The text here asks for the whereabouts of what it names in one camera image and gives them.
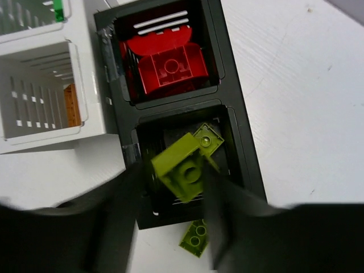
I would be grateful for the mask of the yellow green small brick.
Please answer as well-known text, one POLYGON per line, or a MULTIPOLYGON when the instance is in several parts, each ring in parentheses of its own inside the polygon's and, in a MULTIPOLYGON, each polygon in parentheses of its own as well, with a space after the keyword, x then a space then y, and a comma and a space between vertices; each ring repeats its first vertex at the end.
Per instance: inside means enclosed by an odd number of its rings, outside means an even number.
POLYGON ((225 141, 212 127, 203 123, 193 134, 206 156, 211 156, 225 141))

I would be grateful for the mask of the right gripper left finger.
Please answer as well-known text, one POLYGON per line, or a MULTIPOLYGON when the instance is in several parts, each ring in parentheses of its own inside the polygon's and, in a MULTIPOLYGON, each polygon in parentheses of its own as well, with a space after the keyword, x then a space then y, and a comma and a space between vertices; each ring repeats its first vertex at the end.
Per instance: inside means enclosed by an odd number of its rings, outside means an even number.
POLYGON ((135 163, 56 207, 1 205, 1 271, 125 272, 143 183, 135 163))

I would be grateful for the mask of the yellow green square brick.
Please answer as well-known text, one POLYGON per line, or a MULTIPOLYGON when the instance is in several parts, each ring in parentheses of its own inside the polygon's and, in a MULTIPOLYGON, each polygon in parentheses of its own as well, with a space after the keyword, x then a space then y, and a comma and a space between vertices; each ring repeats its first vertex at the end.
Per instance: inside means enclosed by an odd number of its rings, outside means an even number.
POLYGON ((220 170, 191 133, 156 155, 151 163, 156 177, 183 203, 203 192, 202 169, 205 163, 217 172, 220 170))

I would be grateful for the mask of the green long lego piece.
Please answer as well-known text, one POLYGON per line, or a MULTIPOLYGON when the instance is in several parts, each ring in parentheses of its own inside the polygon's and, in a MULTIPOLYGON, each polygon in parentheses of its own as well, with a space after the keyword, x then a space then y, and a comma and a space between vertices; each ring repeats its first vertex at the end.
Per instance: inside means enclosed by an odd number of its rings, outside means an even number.
POLYGON ((53 0, 53 9, 56 22, 64 21, 64 10, 62 0, 53 0))

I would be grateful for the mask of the yellow green long brick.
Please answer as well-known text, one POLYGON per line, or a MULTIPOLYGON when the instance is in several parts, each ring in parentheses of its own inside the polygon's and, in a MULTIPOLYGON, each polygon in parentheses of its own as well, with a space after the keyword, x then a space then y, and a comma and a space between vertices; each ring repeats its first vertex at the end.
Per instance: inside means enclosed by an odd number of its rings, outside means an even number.
POLYGON ((204 219, 192 221, 183 235, 179 246, 190 254, 200 258, 209 243, 204 219))

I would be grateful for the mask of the red rounded lego brick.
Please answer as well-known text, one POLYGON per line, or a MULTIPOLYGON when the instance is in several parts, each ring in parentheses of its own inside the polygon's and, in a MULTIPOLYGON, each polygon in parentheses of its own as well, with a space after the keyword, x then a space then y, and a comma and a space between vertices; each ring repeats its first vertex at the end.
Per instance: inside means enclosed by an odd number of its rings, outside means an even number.
POLYGON ((195 43, 145 56, 138 69, 148 96, 180 82, 209 77, 201 48, 195 43))

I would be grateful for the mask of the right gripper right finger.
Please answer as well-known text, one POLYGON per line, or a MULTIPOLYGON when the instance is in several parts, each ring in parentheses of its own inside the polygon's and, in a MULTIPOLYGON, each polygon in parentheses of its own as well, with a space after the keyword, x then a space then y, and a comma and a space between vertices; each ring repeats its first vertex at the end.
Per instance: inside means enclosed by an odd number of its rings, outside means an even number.
POLYGON ((363 205, 277 208, 206 164, 204 218, 218 272, 362 272, 363 205))

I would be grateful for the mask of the red curved lego brick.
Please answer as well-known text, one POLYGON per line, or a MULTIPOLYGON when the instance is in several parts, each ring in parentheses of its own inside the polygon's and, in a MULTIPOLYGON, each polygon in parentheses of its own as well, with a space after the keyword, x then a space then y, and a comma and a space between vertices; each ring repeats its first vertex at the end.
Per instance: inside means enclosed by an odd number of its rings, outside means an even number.
POLYGON ((183 25, 176 31, 168 28, 161 34, 151 32, 145 36, 135 36, 127 41, 127 45, 134 54, 149 56, 184 46, 191 36, 192 29, 183 25))

